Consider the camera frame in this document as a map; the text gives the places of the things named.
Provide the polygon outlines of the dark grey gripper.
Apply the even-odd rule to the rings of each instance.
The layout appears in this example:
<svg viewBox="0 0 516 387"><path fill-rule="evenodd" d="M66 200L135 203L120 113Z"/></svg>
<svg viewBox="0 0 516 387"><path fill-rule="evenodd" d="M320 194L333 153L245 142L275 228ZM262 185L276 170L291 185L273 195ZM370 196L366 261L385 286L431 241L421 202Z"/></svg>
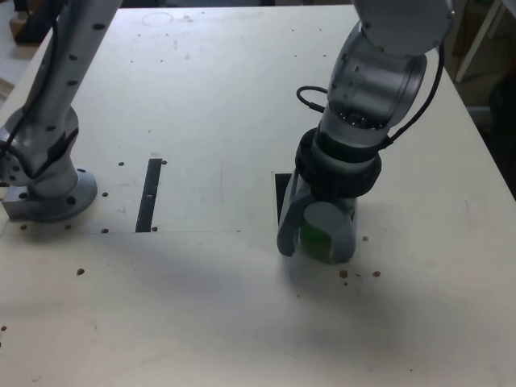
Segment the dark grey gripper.
<svg viewBox="0 0 516 387"><path fill-rule="evenodd" d="M315 195L298 171L294 171L281 205L277 230L280 254L295 253L305 221L329 238L328 258L332 264L344 264L352 258L356 250L356 199Z"/></svg>

